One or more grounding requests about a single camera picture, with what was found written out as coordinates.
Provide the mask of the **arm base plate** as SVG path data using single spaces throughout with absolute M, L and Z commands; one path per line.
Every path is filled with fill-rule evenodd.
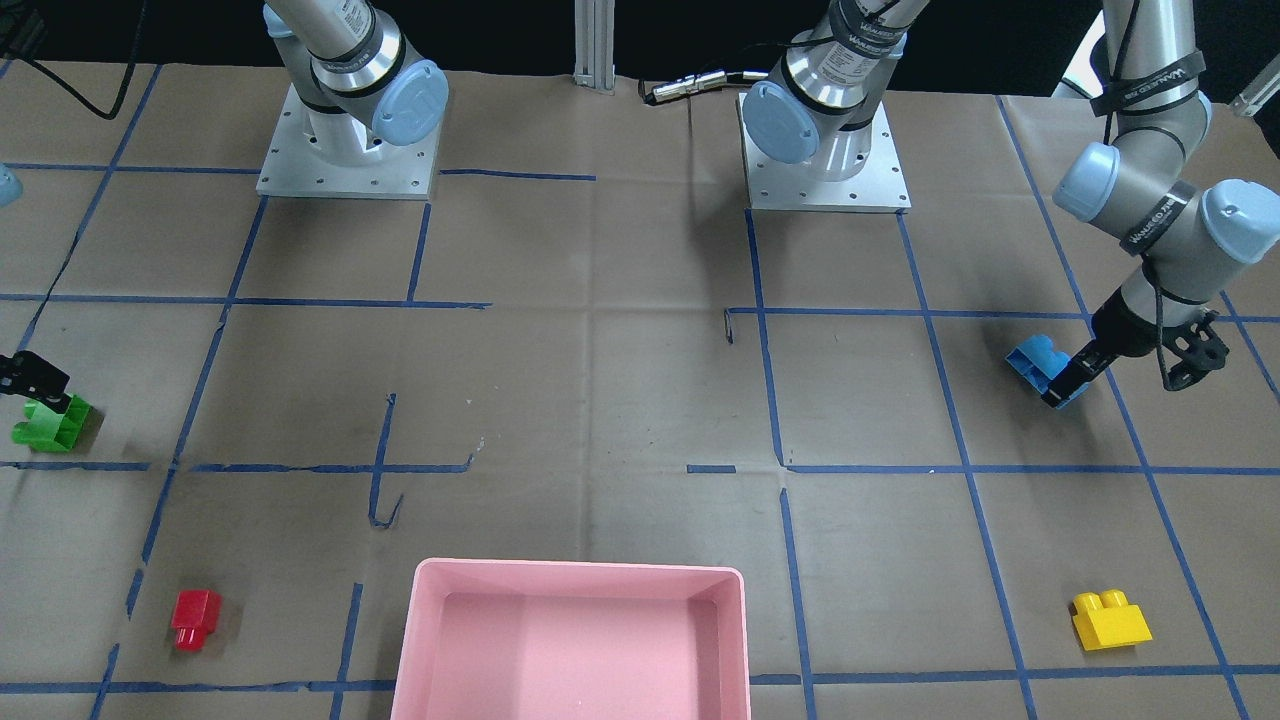
M 442 127 L 407 146 L 385 143 L 349 115 L 314 110 L 289 87 L 256 191 L 268 197 L 426 201 Z
M 749 208 L 776 211 L 895 214 L 913 208 L 890 119 L 878 106 L 859 141 L 835 140 L 799 164 L 767 156 L 740 123 Z

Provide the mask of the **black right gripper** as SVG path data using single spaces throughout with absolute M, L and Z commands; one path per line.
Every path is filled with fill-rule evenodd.
M 1 355 L 1 392 L 38 397 L 51 413 L 65 415 L 72 395 L 65 393 L 69 375 L 35 352 Z

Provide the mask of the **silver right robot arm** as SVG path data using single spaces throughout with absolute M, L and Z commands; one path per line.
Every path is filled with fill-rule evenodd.
M 278 50 L 300 99 L 307 90 L 392 146 L 424 141 L 440 124 L 447 78 L 370 1 L 264 1 L 262 18 L 273 40 L 300 47 Z M 65 414 L 69 380 L 35 352 L 3 355 L 3 395 Z

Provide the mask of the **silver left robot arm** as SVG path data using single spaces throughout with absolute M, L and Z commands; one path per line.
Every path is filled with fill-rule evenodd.
M 808 170 L 827 149 L 868 149 L 873 115 L 924 6 L 829 3 L 742 96 L 745 137 L 772 161 Z M 1140 265 L 1093 313 L 1091 341 L 1076 354 L 1037 336 L 1007 356 L 1051 407 L 1071 402 L 1120 357 L 1155 355 L 1170 392 L 1222 369 L 1229 350 L 1210 301 L 1277 242 L 1272 190 L 1244 179 L 1201 190 L 1184 179 L 1212 119 L 1190 4 L 1106 1 L 1103 22 L 1102 91 L 1091 109 L 1114 136 L 1082 150 L 1052 199 Z

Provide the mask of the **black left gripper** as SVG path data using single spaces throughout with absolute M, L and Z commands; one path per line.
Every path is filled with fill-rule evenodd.
M 1053 409 L 1065 407 L 1089 388 L 1103 366 L 1117 357 L 1143 357 L 1152 354 L 1161 341 L 1153 322 L 1129 309 L 1124 300 L 1106 300 L 1091 318 L 1093 340 L 1078 351 L 1055 378 L 1041 400 Z

